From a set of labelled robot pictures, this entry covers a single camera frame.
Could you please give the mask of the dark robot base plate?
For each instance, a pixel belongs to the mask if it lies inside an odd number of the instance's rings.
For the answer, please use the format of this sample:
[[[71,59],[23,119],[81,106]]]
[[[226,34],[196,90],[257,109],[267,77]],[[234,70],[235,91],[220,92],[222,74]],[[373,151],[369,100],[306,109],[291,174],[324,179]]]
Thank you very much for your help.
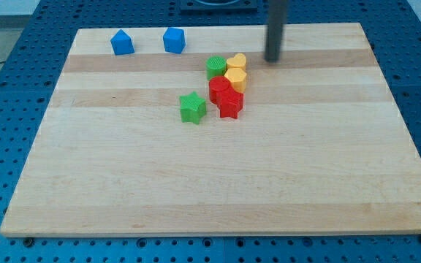
[[[180,0],[180,12],[254,11],[257,0]]]

